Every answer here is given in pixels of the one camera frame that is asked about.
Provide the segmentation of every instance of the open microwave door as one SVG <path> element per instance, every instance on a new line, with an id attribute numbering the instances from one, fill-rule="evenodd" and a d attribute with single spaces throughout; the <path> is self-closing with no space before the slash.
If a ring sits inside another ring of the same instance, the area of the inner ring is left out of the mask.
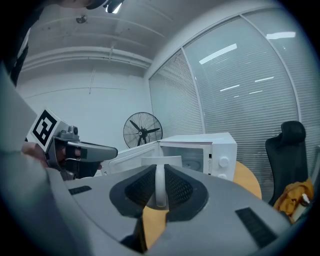
<path id="1" fill-rule="evenodd" d="M 141 157 L 158 157 L 159 144 L 157 141 L 136 146 L 118 152 L 118 156 L 102 163 L 102 174 L 109 175 L 124 172 L 141 166 Z"/>

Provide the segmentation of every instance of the chair headrest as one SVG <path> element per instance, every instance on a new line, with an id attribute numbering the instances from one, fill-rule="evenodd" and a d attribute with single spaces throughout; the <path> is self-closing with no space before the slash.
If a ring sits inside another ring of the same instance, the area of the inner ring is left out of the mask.
<path id="1" fill-rule="evenodd" d="M 305 141 L 306 130 L 299 121 L 287 121 L 281 124 L 282 133 L 278 148 L 287 145 L 298 144 Z"/>

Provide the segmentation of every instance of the office chair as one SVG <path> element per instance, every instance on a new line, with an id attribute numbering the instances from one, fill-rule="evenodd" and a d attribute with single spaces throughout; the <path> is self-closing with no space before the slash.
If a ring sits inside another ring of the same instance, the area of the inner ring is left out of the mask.
<path id="1" fill-rule="evenodd" d="M 273 173 L 274 190 L 269 204 L 273 206 L 287 185 L 305 182 L 308 178 L 306 130 L 298 121 L 281 124 L 282 132 L 265 142 Z"/>

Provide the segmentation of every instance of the hand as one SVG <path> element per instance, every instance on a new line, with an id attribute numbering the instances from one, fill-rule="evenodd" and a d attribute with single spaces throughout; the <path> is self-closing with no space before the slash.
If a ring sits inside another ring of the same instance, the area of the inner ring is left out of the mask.
<path id="1" fill-rule="evenodd" d="M 39 160 L 43 167 L 45 167 L 45 168 L 49 167 L 47 164 L 46 158 L 45 158 L 45 152 L 37 143 L 25 142 L 22 146 L 21 151 L 25 155 L 31 156 L 31 157 Z M 75 150 L 75 155 L 77 157 L 80 157 L 81 152 L 79 149 Z M 59 149 L 56 152 L 56 158 L 59 163 L 61 163 L 62 161 L 64 161 L 66 159 L 66 148 L 65 147 L 62 147 L 61 149 Z M 101 169 L 102 169 L 102 165 L 100 164 L 98 167 L 98 170 L 101 170 Z"/>

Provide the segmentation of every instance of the wooden table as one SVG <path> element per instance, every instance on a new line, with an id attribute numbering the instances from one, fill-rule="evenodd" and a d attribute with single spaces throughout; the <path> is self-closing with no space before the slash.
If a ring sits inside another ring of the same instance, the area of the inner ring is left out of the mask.
<path id="1" fill-rule="evenodd" d="M 255 175 L 242 163 L 236 162 L 233 182 L 262 199 L 261 189 Z M 145 241 L 150 248 L 166 229 L 166 214 L 168 210 L 154 210 L 145 207 L 143 210 L 143 226 Z"/>

